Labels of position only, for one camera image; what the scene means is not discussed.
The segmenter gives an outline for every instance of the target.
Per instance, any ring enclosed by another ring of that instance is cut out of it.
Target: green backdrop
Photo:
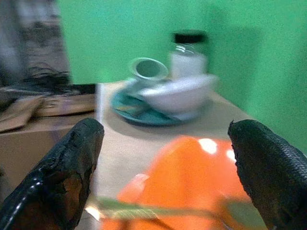
[[[130,76],[128,62],[167,66],[171,32],[202,29],[218,92],[307,153],[306,0],[58,0],[75,83]]]

